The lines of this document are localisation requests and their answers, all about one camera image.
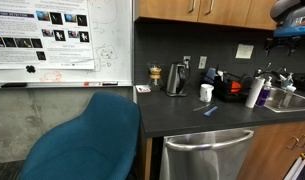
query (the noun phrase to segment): sink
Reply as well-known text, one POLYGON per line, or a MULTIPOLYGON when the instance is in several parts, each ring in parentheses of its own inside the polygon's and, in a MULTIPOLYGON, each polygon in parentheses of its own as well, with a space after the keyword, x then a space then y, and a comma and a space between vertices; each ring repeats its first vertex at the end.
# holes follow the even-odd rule
POLYGON ((295 93, 292 95, 287 108, 279 108, 280 101, 284 99, 284 93, 283 89, 271 88, 270 96, 264 106, 277 113, 305 111, 305 97, 295 93))

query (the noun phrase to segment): whiteboard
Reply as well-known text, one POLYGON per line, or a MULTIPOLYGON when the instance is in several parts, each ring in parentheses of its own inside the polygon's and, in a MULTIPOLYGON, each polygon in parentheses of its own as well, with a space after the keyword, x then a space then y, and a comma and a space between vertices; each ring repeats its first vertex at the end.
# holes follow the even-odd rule
POLYGON ((133 85, 132 1, 88 0, 94 70, 0 69, 0 83, 28 83, 28 87, 133 85))

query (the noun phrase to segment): black tile backsplash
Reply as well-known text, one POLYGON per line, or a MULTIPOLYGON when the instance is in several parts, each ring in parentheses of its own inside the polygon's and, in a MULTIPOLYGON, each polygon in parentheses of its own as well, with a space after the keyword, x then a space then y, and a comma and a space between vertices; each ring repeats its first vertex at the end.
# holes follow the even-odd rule
POLYGON ((171 63, 181 62, 184 55, 191 56, 189 83, 199 83, 201 73, 209 67, 241 76, 252 75, 260 66, 271 62, 271 69, 285 66, 288 72, 305 73, 305 38, 291 56, 288 49, 274 48, 266 57, 263 44, 273 31, 254 30, 197 23, 161 20, 143 20, 134 28, 135 84, 146 84, 149 78, 147 63, 159 61, 165 64, 162 79, 167 80, 171 63), (238 44, 252 44, 251 59, 236 59, 238 44), (207 56, 204 70, 198 69, 200 56, 207 56))

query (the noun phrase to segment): wooden cabinet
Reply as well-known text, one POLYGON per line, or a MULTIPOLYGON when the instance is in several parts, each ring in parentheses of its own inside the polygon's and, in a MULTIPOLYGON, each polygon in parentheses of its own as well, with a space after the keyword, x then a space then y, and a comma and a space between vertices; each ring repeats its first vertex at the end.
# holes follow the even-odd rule
POLYGON ((276 0, 137 0, 136 18, 275 29, 270 9, 276 0))
POLYGON ((238 180, 283 179, 305 153, 305 122, 259 127, 238 180))
POLYGON ((276 0, 252 0, 244 26, 249 28, 274 30, 276 22, 270 16, 270 10, 276 0))

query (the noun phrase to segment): stainless steel dishwasher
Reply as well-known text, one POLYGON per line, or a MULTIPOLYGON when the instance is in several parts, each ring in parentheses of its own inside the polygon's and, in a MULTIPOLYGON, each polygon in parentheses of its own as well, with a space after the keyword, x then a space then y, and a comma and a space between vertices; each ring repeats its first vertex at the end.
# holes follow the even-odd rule
POLYGON ((164 137, 160 180, 234 180, 255 127, 164 137))

